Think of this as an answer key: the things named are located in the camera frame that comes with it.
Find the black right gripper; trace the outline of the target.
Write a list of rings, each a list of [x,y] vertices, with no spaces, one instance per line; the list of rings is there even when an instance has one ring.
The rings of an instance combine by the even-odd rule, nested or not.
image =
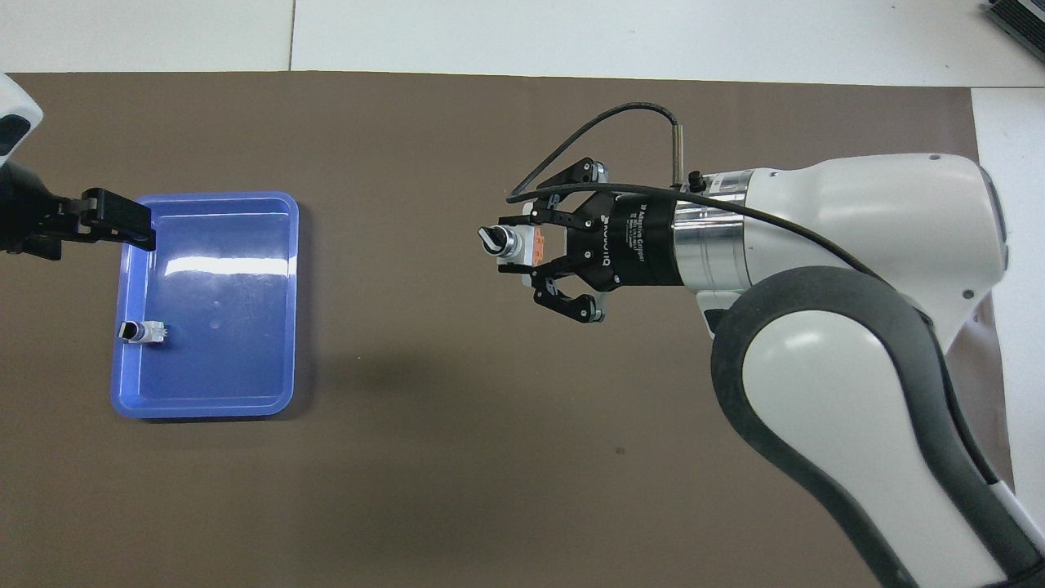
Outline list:
[[[582,158],[545,179],[537,189],[608,182],[600,161]],[[682,286],[674,250],[674,199],[643,194],[593,194],[574,212],[559,211],[563,191],[535,198],[522,215],[501,216],[501,225],[557,225],[571,229],[571,254],[548,263],[522,265],[532,299],[549,311],[578,323],[606,317],[604,293],[567,296],[558,280],[577,276],[597,292],[622,286]]]

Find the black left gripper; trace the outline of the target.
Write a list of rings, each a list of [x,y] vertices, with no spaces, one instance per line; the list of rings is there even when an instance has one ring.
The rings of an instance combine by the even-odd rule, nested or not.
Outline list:
[[[62,242],[80,239],[78,217],[64,211],[71,202],[53,194],[28,167],[15,161],[0,165],[0,250],[59,261]],[[156,248],[149,206],[107,189],[85,190],[79,203],[79,235],[89,243]]]

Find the selector switch with orange base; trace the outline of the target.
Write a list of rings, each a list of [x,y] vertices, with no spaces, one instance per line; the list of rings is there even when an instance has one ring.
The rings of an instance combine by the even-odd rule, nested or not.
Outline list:
[[[533,271],[544,263],[545,238],[534,225],[478,227],[482,249],[496,258],[500,273],[516,273],[522,286],[533,287]]]

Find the blue plastic tray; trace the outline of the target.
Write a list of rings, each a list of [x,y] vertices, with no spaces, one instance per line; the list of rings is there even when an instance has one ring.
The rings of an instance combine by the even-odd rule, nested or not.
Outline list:
[[[294,395],[300,213],[282,191],[150,194],[156,248],[123,246],[109,401],[127,418],[275,416]],[[127,344],[123,321],[166,323]]]

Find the brown table mat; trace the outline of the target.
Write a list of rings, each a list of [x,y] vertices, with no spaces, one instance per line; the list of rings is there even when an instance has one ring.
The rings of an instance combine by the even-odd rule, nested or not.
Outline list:
[[[478,227],[572,131],[648,101],[686,165],[978,155],[966,88],[373,72],[22,73],[16,152],[76,197],[300,209],[297,385],[262,421],[109,401],[116,244],[0,252],[0,588],[878,588],[710,386],[694,298],[581,325]]]

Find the black electronic device box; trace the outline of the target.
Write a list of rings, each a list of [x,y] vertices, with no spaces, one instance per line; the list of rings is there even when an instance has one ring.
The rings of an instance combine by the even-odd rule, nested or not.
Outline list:
[[[1045,0],[988,0],[988,19],[1035,46],[1045,46]]]

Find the white selector switch black knob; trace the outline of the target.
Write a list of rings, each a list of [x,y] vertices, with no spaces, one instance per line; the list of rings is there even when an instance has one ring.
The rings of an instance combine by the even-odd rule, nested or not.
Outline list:
[[[162,344],[168,336],[167,324],[162,321],[126,320],[117,328],[117,337],[127,344]]]

